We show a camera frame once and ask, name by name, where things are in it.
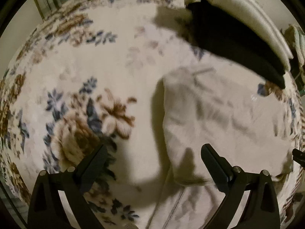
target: floral bedspread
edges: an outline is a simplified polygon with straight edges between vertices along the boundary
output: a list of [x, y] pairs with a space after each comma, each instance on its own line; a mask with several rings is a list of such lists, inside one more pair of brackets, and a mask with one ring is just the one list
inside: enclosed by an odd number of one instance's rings
[[[169, 169], [160, 80], [204, 62], [190, 20], [184, 0], [70, 0], [39, 25], [0, 83], [1, 170], [13, 193], [29, 204], [42, 169], [65, 171], [103, 142], [103, 174], [84, 197], [105, 228], [148, 227]], [[255, 86], [290, 108], [300, 148], [294, 81], [283, 92]]]

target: blue flower pattern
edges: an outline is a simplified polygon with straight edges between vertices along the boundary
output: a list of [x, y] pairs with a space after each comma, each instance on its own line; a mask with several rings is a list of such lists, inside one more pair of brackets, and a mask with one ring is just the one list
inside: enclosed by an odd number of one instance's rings
[[91, 94], [92, 90], [96, 88], [96, 82], [97, 79], [94, 77], [91, 77], [90, 79], [88, 79], [86, 82], [83, 83], [83, 87], [79, 90], [79, 93], [87, 93], [87, 94]]
[[20, 134], [22, 137], [21, 149], [22, 149], [22, 152], [24, 152], [25, 138], [28, 139], [30, 137], [30, 134], [29, 134], [26, 124], [24, 122], [22, 122], [22, 109], [19, 110], [19, 112], [16, 116], [16, 119], [19, 119], [18, 128], [20, 129]]
[[258, 84], [257, 86], [257, 94], [261, 95], [263, 97], [266, 97], [268, 95], [266, 89], [265, 89], [265, 85], [264, 84]]
[[9, 70], [10, 70], [10, 69], [6, 69], [6, 70], [5, 70], [4, 75], [3, 75], [3, 79], [5, 79], [5, 78], [6, 78], [7, 73], [9, 73]]
[[292, 103], [291, 98], [288, 99], [288, 103], [289, 103], [289, 106], [290, 106], [291, 118], [292, 118], [292, 121], [291, 121], [291, 124], [290, 124], [290, 135], [291, 135], [293, 133], [293, 125], [294, 125], [296, 110], [295, 110], [294, 104]]
[[14, 65], [14, 67], [11, 69], [11, 72], [10, 72], [10, 75], [11, 75], [11, 76], [14, 75], [14, 74], [16, 74], [17, 67], [18, 67], [18, 65], [16, 64], [16, 65]]
[[108, 0], [110, 2], [110, 4], [113, 4], [114, 3], [114, 0]]
[[8, 131], [6, 136], [4, 137], [4, 143], [5, 141], [7, 141], [7, 147], [11, 150], [11, 134], [10, 132]]
[[67, 42], [70, 36], [71, 36], [70, 33], [65, 33], [64, 35], [62, 35], [59, 38], [58, 45], [60, 45], [62, 42]]
[[115, 39], [117, 38], [116, 34], [112, 34], [112, 32], [104, 33], [104, 30], [98, 31], [95, 35], [93, 35], [90, 39], [86, 40], [86, 43], [94, 43], [95, 46], [99, 44], [106, 44], [107, 41], [109, 43], [115, 43]]
[[191, 49], [194, 53], [194, 55], [197, 57], [197, 59], [200, 61], [205, 54], [205, 50], [201, 49], [200, 47], [197, 46], [191, 46]]
[[[83, 83], [83, 86], [79, 89], [79, 94], [88, 94], [90, 95], [93, 90], [97, 87], [97, 79], [94, 77], [90, 77]], [[47, 92], [48, 100], [46, 111], [52, 112], [53, 121], [46, 123], [46, 131], [47, 134], [43, 137], [43, 141], [47, 147], [44, 151], [44, 156], [42, 158], [44, 169], [47, 170], [50, 174], [58, 173], [60, 171], [59, 167], [59, 159], [54, 155], [51, 150], [50, 144], [52, 141], [52, 137], [54, 136], [54, 126], [57, 121], [61, 120], [63, 116], [68, 111], [68, 108], [65, 105], [65, 102], [62, 101], [63, 93], [58, 92], [56, 89], [53, 89], [52, 92]], [[103, 170], [101, 175], [96, 179], [96, 183], [100, 186], [102, 193], [105, 196], [111, 195], [111, 190], [109, 189], [109, 180], [116, 180], [115, 173], [109, 169], [111, 164], [116, 162], [116, 158], [111, 153], [117, 152], [117, 145], [113, 141], [113, 138], [116, 136], [113, 134], [111, 136], [105, 136], [102, 133], [102, 121], [99, 119], [96, 109], [94, 107], [94, 101], [90, 97], [86, 106], [86, 116], [87, 116], [87, 124], [89, 128], [101, 139], [103, 140], [104, 145], [107, 147], [107, 160], [103, 166]], [[129, 220], [130, 222], [134, 222], [136, 218], [139, 218], [135, 211], [131, 209], [130, 205], [123, 206], [123, 204], [114, 199], [112, 201], [111, 208], [106, 207], [105, 204], [101, 204], [101, 206], [97, 206], [93, 202], [87, 202], [91, 210], [95, 213], [105, 214], [107, 211], [110, 212], [114, 216], [118, 216], [121, 220]], [[105, 223], [109, 225], [116, 225], [108, 216], [102, 216], [102, 219]]]

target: clamp jaw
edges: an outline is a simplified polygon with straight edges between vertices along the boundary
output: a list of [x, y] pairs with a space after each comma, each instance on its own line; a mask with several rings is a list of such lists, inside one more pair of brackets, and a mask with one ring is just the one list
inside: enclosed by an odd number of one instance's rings
[[107, 159], [105, 145], [96, 147], [79, 165], [65, 172], [49, 174], [42, 170], [36, 180], [28, 213], [29, 229], [73, 229], [58, 191], [65, 192], [72, 212], [82, 229], [104, 229], [83, 197], [99, 176]]
[[233, 228], [280, 229], [279, 206], [268, 171], [254, 174], [244, 172], [238, 166], [232, 167], [210, 144], [202, 146], [201, 158], [218, 190], [226, 194], [204, 229], [227, 229], [246, 190], [250, 190], [246, 207]]
[[293, 160], [305, 168], [305, 153], [298, 149], [292, 150]]

